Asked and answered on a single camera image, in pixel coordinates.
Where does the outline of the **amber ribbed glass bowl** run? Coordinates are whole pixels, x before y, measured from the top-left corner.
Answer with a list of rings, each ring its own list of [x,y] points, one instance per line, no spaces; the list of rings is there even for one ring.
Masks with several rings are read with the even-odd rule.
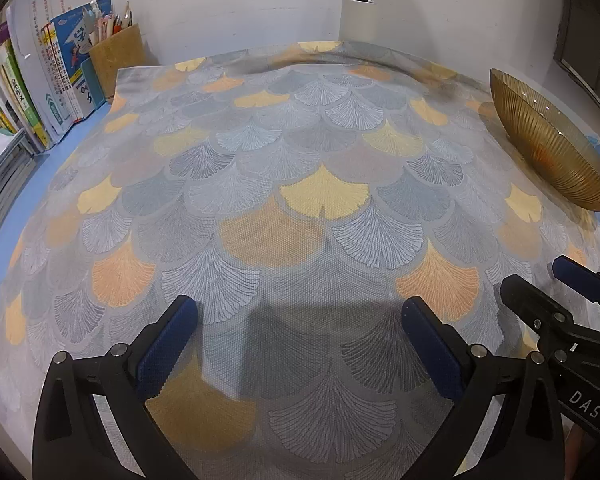
[[[510,142],[566,200],[600,211],[600,155],[559,108],[521,80],[494,68],[490,90]]]

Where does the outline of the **grey stacked folders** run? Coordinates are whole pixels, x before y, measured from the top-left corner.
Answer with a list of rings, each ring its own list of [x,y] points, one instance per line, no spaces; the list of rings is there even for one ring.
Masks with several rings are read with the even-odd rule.
[[[0,131],[0,225],[34,167],[35,159],[24,131]]]

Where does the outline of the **ginkgo pattern table mat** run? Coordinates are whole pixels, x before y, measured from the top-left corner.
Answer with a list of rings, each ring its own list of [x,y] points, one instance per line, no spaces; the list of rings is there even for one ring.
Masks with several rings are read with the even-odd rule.
[[[148,408],[204,479],[396,479],[450,404],[400,324],[425,299],[494,353],[518,274],[600,271],[600,224],[532,174],[488,88],[367,44],[126,70],[24,190],[0,274],[0,425],[29,454],[53,355],[130,342],[178,295],[201,323]]]

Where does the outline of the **green white book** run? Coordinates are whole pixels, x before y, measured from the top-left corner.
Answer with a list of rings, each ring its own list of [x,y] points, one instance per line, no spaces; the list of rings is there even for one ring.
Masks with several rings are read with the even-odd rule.
[[[5,84],[12,107],[24,128],[35,137],[43,152],[49,150],[53,146],[53,141],[46,132],[24,84],[12,42],[9,39],[0,45],[0,77]]]

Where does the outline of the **cork pencil holder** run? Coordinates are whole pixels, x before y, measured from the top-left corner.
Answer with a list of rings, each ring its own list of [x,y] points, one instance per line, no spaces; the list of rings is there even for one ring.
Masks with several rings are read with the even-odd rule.
[[[102,12],[99,2],[91,2],[90,13],[84,13],[87,26],[88,56],[94,67],[105,100],[111,103],[118,73],[124,68],[149,65],[149,56],[143,42],[140,26],[132,23],[132,11],[127,8],[120,16]]]

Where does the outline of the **blue white book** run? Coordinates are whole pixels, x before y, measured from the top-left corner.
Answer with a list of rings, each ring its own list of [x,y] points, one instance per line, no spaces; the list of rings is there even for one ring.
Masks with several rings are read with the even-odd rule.
[[[44,28],[46,47],[52,49],[54,76],[59,77],[60,95],[68,108],[70,122],[82,122],[105,101],[95,73],[90,50],[90,29],[85,18],[95,12],[87,3],[55,16]]]

